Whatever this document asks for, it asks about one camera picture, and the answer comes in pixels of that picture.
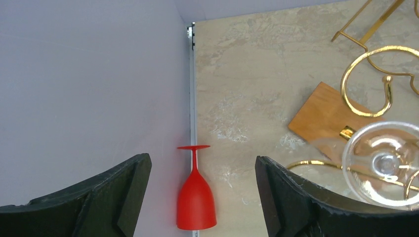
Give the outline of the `red plastic goblet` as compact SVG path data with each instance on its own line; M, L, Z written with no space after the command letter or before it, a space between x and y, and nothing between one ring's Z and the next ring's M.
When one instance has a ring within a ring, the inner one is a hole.
M178 147L192 152L192 170L183 184L177 199L177 227L181 230L199 231L216 226L216 209L212 190L198 170L197 150L210 145Z

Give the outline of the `gold swirl wine glass rack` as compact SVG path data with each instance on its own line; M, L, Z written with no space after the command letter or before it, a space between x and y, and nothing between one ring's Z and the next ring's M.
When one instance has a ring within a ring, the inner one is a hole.
M365 52L355 59L345 70L339 90L334 90L323 82L318 84L288 126L292 132L304 139L311 149L302 161L290 164L290 169L303 165L321 165L339 170L336 164L332 164L332 161L311 146L310 142L320 138L349 135L350 128L358 130L370 123L384 121L382 116L389 111L393 103L392 73L386 73L382 79L385 103L377 112L370 112L351 100L346 86L351 72L360 62L372 55L389 51L401 51L415 57L419 54L417 50L405 46L384 46Z

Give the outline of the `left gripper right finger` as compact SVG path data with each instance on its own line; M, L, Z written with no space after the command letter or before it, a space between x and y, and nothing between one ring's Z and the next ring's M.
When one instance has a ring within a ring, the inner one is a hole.
M329 191L273 159L255 174L270 237L417 237L419 212L367 204Z

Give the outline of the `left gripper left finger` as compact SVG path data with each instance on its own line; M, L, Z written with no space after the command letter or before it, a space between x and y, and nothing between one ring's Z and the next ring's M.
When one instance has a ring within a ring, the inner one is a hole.
M138 154L84 181L0 208L3 237L131 237L152 168Z

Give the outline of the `clear stemmed glass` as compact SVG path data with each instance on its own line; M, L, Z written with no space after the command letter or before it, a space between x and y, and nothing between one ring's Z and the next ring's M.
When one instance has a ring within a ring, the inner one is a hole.
M349 135L310 142L336 164L361 201L401 210L419 207L419 127L370 123Z

